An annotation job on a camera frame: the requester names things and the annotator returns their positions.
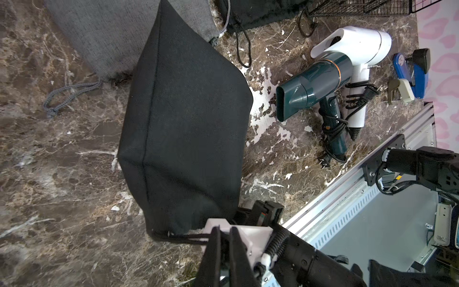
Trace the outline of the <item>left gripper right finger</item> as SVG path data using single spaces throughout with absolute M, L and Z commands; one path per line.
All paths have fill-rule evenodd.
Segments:
M 231 287 L 259 286 L 246 255 L 245 244 L 236 227 L 232 227 L 229 232 L 229 277 Z

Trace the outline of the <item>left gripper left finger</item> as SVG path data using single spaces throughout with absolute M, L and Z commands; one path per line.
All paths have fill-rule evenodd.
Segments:
M 221 231 L 219 227 L 214 227 L 194 281 L 195 287 L 218 287 L 220 285 L 221 250 Z

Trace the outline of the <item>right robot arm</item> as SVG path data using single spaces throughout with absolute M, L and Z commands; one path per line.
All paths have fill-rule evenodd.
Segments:
M 447 149 L 421 147 L 416 150 L 386 149 L 375 172 L 377 189 L 389 196 L 412 185 L 422 185 L 439 194 L 459 193 L 459 155 Z M 393 182 L 384 187 L 379 182 L 382 171 L 415 176 L 415 180 Z

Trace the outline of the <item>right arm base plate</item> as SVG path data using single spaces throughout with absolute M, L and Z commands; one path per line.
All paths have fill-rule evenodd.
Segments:
M 380 174 L 377 176 L 376 172 L 381 164 L 387 161 L 387 150 L 389 149 L 405 149 L 405 135 L 398 134 L 387 143 L 384 143 L 375 150 L 373 155 L 363 162 L 363 177 L 367 182 L 368 186 L 371 187 L 375 184 L 376 180 L 380 179 L 383 175 L 383 171 L 380 171 Z

